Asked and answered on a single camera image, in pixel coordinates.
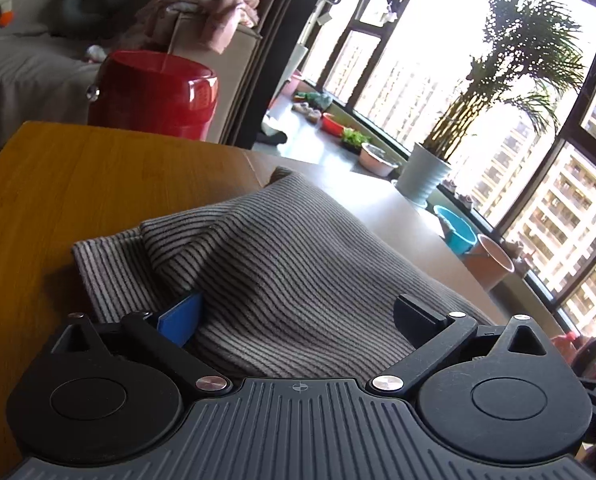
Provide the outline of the striped grey sweater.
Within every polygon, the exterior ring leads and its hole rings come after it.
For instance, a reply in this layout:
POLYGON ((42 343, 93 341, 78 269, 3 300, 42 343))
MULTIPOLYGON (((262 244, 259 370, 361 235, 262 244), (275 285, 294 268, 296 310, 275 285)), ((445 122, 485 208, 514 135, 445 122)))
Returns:
POLYGON ((249 377, 368 380, 413 351, 398 296, 439 313, 477 309, 419 270, 302 174, 72 249, 104 323, 201 297, 195 346, 249 377))

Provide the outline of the pink clothes pile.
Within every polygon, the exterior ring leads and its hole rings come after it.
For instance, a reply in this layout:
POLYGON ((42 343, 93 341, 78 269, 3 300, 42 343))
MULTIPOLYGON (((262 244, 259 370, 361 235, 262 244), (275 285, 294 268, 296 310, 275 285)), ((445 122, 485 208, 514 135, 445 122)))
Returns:
POLYGON ((181 14, 200 15, 205 20, 199 42, 222 54, 239 26, 259 24, 260 0, 150 0, 135 15, 141 35, 156 44, 166 44, 181 14))

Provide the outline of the pink flower pot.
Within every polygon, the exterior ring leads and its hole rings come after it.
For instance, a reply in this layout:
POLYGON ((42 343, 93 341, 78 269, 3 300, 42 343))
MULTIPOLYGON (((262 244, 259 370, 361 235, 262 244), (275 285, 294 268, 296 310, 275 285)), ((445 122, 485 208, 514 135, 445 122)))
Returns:
POLYGON ((486 292, 515 271, 503 248, 484 234, 477 235, 477 243, 463 256, 463 263, 486 292))

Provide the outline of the blue plastic basin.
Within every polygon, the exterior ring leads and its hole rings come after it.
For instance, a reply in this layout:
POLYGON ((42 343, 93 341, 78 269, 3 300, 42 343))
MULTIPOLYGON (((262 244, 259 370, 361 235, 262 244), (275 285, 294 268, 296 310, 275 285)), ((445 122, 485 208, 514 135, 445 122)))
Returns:
POLYGON ((471 226, 458 214, 440 205, 433 207, 443 232, 445 244, 457 256, 465 255, 477 243, 477 235, 471 226))

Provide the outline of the white ribbed plant pot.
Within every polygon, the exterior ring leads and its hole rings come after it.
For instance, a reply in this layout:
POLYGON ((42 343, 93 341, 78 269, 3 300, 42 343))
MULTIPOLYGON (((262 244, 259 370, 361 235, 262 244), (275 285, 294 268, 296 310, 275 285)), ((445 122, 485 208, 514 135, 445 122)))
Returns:
POLYGON ((417 207, 426 208, 427 198, 450 171, 447 162, 416 143, 395 188, 417 207))

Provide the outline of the white bowl planter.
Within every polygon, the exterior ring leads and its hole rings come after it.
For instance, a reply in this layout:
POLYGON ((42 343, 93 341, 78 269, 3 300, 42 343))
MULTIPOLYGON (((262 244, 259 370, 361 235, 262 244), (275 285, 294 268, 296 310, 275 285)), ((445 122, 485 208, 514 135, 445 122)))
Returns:
POLYGON ((361 145, 359 156, 360 165, 379 178, 386 178, 399 167, 398 162, 391 162, 386 152, 371 143, 361 145))

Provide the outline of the green leafy seedling tray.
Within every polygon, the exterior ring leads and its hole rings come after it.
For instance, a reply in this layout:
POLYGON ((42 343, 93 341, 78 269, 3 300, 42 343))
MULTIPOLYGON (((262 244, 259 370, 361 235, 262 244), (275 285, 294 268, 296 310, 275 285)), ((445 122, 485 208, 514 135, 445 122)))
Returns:
POLYGON ((362 145, 371 141, 371 137, 353 128, 345 128, 340 136, 340 145, 347 151, 359 155, 362 145))

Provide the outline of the red basin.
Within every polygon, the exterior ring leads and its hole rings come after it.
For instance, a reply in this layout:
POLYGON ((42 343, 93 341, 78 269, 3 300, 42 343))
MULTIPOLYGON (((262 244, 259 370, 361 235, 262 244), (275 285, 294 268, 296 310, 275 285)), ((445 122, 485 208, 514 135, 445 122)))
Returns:
POLYGON ((345 132, 345 125, 342 125, 333 114, 324 113, 322 114, 321 129, 330 136, 340 138, 345 132))

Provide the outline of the beige cardboard box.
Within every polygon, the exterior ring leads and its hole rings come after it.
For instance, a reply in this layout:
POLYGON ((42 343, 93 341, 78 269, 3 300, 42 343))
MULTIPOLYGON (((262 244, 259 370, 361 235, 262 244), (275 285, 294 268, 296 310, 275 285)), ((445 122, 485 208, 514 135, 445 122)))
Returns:
POLYGON ((255 30, 239 25, 224 52, 218 54, 199 42, 205 21, 199 14, 179 14, 169 53, 207 66, 217 74, 220 90, 207 141, 221 144, 225 142, 229 119, 232 118, 262 37, 255 30))

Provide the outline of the pink plastic bucket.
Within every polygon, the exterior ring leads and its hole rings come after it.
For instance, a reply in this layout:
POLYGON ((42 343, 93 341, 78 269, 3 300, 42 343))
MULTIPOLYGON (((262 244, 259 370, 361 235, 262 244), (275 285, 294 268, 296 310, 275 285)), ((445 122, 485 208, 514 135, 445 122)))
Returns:
POLYGON ((299 84, 301 84, 302 76, 299 72, 294 72, 289 79, 281 87, 281 95, 287 99, 291 99, 298 91, 299 84))

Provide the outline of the green palm plant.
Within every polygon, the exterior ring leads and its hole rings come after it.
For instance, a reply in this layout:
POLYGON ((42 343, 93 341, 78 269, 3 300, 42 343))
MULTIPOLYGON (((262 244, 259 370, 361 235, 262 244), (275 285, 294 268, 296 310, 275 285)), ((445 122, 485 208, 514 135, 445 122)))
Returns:
POLYGON ((484 42, 470 59, 467 84, 442 113, 421 146, 448 162, 475 120, 502 104, 516 108, 536 136, 557 129, 557 101, 584 81, 581 26, 556 0, 487 0, 484 42))

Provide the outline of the grey covered sofa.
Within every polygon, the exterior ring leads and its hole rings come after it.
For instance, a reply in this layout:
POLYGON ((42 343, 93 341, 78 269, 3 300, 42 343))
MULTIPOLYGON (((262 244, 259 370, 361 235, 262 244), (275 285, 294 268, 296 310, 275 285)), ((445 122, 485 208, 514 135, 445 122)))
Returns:
POLYGON ((13 20, 0 28, 0 151, 24 122, 83 124, 85 94, 115 50, 162 50, 141 35, 136 13, 150 0, 128 0, 95 32, 60 32, 58 0, 13 0, 13 20))

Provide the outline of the grey neck pillow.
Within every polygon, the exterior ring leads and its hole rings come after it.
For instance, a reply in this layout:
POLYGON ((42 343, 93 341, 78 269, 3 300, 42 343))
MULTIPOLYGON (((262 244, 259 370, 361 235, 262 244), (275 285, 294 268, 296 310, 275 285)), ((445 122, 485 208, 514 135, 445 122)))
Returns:
POLYGON ((128 0, 58 0, 56 22, 60 32, 81 36, 100 29, 128 0))

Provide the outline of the dark brown curtain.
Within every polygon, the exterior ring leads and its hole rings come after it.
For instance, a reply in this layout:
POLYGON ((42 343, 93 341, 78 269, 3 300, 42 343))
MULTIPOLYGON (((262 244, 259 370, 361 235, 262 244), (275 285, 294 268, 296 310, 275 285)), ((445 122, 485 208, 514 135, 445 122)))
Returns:
POLYGON ((261 40, 234 99, 223 144, 252 148, 267 107, 317 0, 260 0, 257 32, 261 40))

